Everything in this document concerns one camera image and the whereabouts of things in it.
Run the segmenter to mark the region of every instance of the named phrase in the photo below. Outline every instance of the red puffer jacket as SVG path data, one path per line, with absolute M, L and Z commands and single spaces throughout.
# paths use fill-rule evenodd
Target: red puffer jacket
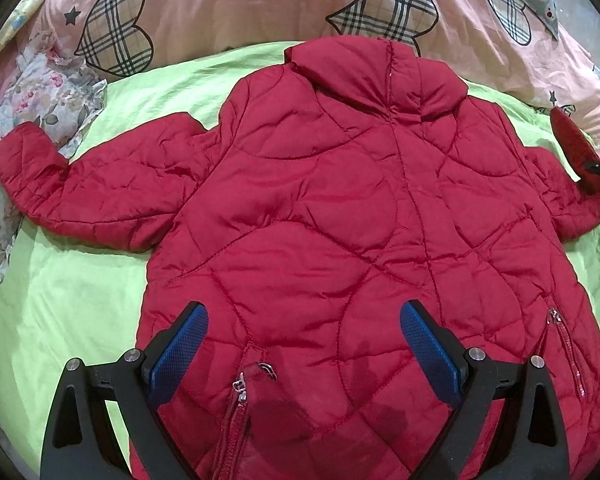
M 595 154 L 554 120 L 579 171 Z M 208 336 L 160 409 L 204 479 L 407 478 L 449 414 L 400 330 L 413 298 L 491 358 L 542 354 L 573 477 L 600 456 L 600 332 L 560 244 L 600 222 L 600 178 L 574 184 L 408 46 L 293 47 L 235 86 L 215 128 L 173 114 L 71 165 L 24 124 L 0 143 L 0 179 L 55 233 L 154 248 L 141 348 L 189 301 L 206 305 Z M 277 382 L 251 374 L 261 362 Z

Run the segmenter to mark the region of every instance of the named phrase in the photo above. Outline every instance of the jacket sleeve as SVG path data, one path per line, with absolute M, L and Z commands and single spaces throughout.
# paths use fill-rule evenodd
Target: jacket sleeve
M 600 158 L 560 108 L 551 111 L 551 126 L 580 180 L 574 182 L 554 154 L 544 148 L 526 148 L 526 158 L 532 163 L 531 177 L 551 213 L 558 238 L 567 242 L 600 224 L 600 176 L 584 169 L 587 161 Z
M 218 132 L 189 114 L 142 124 L 69 164 L 33 123 L 0 141 L 0 180 L 35 224 L 127 251 L 157 244 L 218 160 Z

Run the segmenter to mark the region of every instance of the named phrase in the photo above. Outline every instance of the zipper pull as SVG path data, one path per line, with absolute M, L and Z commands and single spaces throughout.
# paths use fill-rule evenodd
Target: zipper pull
M 562 318 L 560 317 L 560 312 L 558 312 L 556 309 L 554 309 L 554 308 L 551 309 L 551 315 L 558 323 L 562 323 Z
M 247 383 L 244 382 L 244 373 L 240 372 L 232 387 L 234 392 L 238 394 L 238 402 L 247 402 Z

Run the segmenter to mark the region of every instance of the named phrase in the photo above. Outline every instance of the green bedsheet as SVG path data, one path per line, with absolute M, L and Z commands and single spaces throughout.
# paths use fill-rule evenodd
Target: green bedsheet
M 106 108 L 77 156 L 172 112 L 188 111 L 207 128 L 214 126 L 238 79 L 282 62 L 290 45 L 250 46 L 111 84 Z M 544 146 L 566 164 L 548 117 L 483 86 L 470 84 L 470 92 L 498 102 L 527 146 Z M 565 250 L 600 324 L 600 227 Z M 0 424 L 33 469 L 40 467 L 46 416 L 66 361 L 80 356 L 87 364 L 108 362 L 133 347 L 148 257 L 86 247 L 24 222 L 0 285 Z M 111 413 L 128 455 L 115 406 Z

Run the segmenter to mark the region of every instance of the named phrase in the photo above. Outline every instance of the black star print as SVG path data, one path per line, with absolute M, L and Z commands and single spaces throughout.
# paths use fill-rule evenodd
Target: black star print
M 75 6 L 69 12 L 64 13 L 64 17 L 66 18 L 65 25 L 75 25 L 75 19 L 80 16 L 82 13 L 81 10 L 75 10 Z

